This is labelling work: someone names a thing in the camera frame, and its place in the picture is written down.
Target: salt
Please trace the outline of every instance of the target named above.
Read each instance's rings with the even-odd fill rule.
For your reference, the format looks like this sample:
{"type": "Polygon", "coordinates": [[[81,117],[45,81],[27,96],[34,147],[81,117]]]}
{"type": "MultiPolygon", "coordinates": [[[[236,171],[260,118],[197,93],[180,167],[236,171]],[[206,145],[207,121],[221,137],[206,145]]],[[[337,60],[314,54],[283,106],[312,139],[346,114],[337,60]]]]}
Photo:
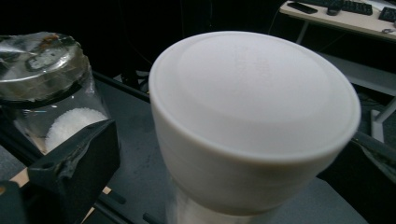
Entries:
{"type": "Polygon", "coordinates": [[[45,140],[45,154],[51,152],[84,127],[105,119],[107,117],[104,114],[94,109],[75,108],[66,111],[49,128],[45,140]]]}

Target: dark background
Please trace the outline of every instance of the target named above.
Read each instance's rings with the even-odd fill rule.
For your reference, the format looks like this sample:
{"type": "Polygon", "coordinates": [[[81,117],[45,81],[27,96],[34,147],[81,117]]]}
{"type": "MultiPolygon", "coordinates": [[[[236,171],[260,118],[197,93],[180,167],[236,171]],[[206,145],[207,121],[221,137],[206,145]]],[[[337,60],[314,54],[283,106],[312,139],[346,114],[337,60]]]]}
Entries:
{"type": "MultiPolygon", "coordinates": [[[[149,71],[182,38],[250,31],[297,39],[302,21],[278,13],[282,0],[0,0],[0,35],[56,32],[73,36],[92,69],[109,77],[149,71]]],[[[395,44],[320,26],[303,46],[396,73],[395,44]]]]}

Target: black keyboard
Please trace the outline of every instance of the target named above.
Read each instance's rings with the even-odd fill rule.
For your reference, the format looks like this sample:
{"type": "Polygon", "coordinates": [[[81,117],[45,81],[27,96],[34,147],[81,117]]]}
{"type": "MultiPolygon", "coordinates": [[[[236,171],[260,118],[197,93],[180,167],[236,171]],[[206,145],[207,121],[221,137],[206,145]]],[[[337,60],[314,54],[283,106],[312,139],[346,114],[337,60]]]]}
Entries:
{"type": "Polygon", "coordinates": [[[391,7],[384,7],[378,17],[381,21],[396,21],[396,9],[391,7]]]}
{"type": "Polygon", "coordinates": [[[343,11],[358,13],[362,15],[373,15],[373,7],[363,2],[354,2],[349,0],[297,0],[296,2],[305,3],[318,7],[337,7],[343,11]]]}

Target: computer mouse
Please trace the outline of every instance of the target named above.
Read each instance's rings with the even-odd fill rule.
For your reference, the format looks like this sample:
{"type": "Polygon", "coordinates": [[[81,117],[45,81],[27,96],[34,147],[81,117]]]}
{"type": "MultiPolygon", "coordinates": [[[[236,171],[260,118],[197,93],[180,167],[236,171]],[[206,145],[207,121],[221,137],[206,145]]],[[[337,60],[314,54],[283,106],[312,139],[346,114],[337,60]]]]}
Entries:
{"type": "Polygon", "coordinates": [[[336,16],[338,12],[341,11],[341,8],[339,6],[331,6],[327,8],[327,15],[329,16],[336,16]]]}

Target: glass jar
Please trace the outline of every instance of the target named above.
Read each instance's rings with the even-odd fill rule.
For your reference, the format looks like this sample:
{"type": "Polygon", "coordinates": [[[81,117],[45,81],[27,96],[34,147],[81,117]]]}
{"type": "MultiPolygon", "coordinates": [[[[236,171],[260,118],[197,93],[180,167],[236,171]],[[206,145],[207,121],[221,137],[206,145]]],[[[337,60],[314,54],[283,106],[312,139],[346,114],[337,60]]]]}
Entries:
{"type": "Polygon", "coordinates": [[[85,126],[109,119],[89,60],[71,36],[13,36],[0,42],[0,50],[2,110],[43,154],[85,126]]]}

